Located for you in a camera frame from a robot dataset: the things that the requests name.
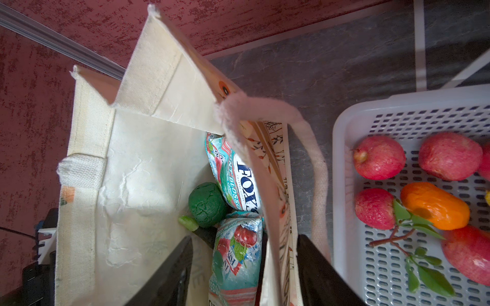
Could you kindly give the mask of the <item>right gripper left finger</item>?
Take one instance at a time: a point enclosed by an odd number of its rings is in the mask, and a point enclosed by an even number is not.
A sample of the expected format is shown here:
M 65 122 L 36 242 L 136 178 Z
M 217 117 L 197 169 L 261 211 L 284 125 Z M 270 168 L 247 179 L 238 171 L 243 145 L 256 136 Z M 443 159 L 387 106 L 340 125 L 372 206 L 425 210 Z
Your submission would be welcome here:
M 126 305 L 185 305 L 192 262 L 193 244 L 186 236 Z

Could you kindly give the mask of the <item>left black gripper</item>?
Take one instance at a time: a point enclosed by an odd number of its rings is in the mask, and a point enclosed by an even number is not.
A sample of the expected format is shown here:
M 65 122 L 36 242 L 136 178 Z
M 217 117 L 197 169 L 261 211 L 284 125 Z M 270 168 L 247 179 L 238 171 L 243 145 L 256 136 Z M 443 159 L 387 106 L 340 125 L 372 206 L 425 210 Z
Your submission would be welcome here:
M 22 304 L 55 304 L 57 209 L 49 210 L 35 228 L 34 263 L 22 271 Z

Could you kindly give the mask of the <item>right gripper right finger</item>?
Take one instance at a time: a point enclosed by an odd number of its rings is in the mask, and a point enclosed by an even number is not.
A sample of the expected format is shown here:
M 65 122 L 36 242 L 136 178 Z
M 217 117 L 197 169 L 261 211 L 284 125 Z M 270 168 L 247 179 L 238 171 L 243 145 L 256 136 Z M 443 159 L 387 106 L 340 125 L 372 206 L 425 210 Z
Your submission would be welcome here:
M 366 305 L 306 235 L 297 239 L 297 264 L 304 305 Z

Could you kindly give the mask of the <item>teal Fox's candy bag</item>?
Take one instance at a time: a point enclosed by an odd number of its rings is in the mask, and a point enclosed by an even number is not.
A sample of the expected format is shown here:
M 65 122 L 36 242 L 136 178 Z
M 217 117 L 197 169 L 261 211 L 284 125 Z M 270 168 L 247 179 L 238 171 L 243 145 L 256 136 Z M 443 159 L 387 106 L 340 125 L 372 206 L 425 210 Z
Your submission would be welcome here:
M 208 305 L 255 305 L 262 263 L 262 217 L 235 211 L 218 223 Z
M 226 203 L 235 210 L 260 214 L 262 204 L 251 168 L 232 150 L 224 136 L 208 133 L 205 146 L 214 178 Z

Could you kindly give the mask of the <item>green bell pepper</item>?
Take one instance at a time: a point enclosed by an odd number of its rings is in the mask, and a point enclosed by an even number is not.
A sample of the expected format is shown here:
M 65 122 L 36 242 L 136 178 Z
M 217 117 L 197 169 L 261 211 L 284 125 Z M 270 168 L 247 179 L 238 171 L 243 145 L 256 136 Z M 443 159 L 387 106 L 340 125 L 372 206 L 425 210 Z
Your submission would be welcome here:
M 191 215 L 199 227 L 209 228 L 218 224 L 228 214 L 228 205 L 213 182 L 198 185 L 188 198 Z

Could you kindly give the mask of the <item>cream floral tote bag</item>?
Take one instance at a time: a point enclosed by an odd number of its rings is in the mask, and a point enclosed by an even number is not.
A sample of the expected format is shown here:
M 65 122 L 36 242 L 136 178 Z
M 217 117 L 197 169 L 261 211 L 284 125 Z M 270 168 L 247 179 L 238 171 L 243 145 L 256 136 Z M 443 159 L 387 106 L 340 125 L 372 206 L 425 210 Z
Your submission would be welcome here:
M 313 242 L 329 254 L 328 170 L 311 126 L 292 105 L 247 96 L 154 5 L 122 80 L 75 66 L 57 230 L 56 305 L 124 305 L 189 232 L 177 219 L 213 179 L 208 133 L 224 135 L 265 200 L 260 305 L 302 305 L 287 131 L 313 164 Z

